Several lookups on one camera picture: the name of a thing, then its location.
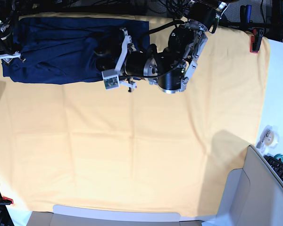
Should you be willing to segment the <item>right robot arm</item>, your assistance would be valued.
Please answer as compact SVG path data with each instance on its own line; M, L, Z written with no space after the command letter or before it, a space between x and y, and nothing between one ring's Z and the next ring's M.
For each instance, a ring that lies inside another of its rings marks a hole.
M0 55L14 54L13 26L16 5L14 0L0 0Z

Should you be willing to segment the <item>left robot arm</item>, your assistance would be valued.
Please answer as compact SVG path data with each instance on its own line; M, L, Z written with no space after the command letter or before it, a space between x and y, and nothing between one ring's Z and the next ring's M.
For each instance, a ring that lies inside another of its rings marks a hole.
M98 56L96 67L105 88L123 85L132 92L137 88L136 80L145 80L168 94L185 91L207 43L207 33L216 31L229 3L227 0L192 0L187 21L174 20L151 29L136 41L126 28L120 28L121 40L116 45L106 41L94 50ZM158 52L156 44L144 46L144 38L169 27L174 29L162 52Z

